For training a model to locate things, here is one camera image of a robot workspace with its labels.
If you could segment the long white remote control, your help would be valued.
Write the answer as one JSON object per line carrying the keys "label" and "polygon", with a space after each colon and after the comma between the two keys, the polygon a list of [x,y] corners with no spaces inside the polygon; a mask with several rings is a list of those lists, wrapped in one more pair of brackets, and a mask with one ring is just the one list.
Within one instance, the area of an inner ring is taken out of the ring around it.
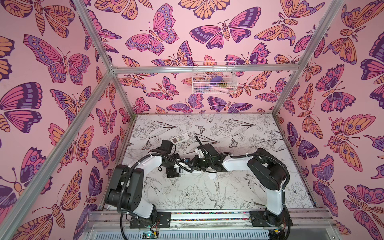
{"label": "long white remote control", "polygon": [[180,162],[180,165],[182,166],[182,168],[180,168],[178,165],[176,165],[176,169],[178,170],[178,173],[180,175],[198,175],[198,174],[201,174],[202,172],[201,171],[197,171],[197,170],[194,170],[192,173],[186,171],[187,170],[193,170],[190,166],[188,166],[187,164],[185,163],[182,163]]}

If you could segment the white battery cover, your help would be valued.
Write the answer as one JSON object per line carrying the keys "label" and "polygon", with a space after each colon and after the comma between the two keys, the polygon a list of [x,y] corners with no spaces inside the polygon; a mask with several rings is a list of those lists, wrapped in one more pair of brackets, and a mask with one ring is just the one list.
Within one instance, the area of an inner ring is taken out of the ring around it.
{"label": "white battery cover", "polygon": [[209,178],[215,180],[217,178],[217,173],[209,173]]}

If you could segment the small white remote control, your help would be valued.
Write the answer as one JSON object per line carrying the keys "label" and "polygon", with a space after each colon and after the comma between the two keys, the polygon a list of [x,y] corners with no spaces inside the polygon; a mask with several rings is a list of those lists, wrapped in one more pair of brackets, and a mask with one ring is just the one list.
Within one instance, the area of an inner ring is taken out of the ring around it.
{"label": "small white remote control", "polygon": [[170,138],[170,141],[177,145],[177,144],[181,144],[183,142],[186,142],[190,139],[190,136],[188,135],[188,133],[184,133],[184,134],[181,134],[181,135],[178,135],[176,137],[172,137]]}

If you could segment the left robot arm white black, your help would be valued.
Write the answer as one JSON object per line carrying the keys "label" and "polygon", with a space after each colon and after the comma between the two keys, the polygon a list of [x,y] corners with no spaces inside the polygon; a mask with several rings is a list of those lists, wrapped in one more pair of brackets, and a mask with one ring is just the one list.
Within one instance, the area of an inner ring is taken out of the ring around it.
{"label": "left robot arm white black", "polygon": [[172,153],[175,144],[163,140],[160,147],[139,159],[131,167],[118,165],[115,167],[105,194],[105,204],[117,208],[120,214],[128,214],[138,220],[156,221],[157,207],[143,199],[144,180],[156,167],[164,167],[167,178],[178,178],[179,168],[176,162],[180,155]]}

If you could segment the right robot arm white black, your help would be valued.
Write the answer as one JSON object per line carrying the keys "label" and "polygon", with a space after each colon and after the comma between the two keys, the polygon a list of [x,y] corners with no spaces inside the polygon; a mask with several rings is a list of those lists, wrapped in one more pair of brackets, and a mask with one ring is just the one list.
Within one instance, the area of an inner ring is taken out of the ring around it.
{"label": "right robot arm white black", "polygon": [[234,156],[230,152],[218,153],[211,145],[199,146],[196,155],[187,165],[196,171],[224,173],[232,171],[250,171],[266,189],[267,205],[259,221],[269,226],[287,224],[285,188],[290,174],[284,163],[264,149],[252,154]]}

